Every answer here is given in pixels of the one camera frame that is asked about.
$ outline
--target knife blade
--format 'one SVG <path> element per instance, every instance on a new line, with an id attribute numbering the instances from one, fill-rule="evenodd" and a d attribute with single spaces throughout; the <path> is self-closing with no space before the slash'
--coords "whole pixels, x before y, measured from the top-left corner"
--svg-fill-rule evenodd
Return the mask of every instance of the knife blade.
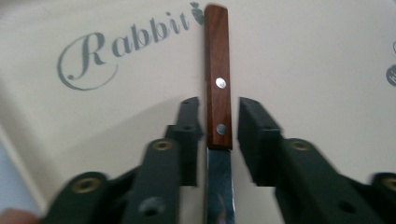
<path id="1" fill-rule="evenodd" d="M 205 8 L 206 223 L 234 224 L 228 10 Z"/>

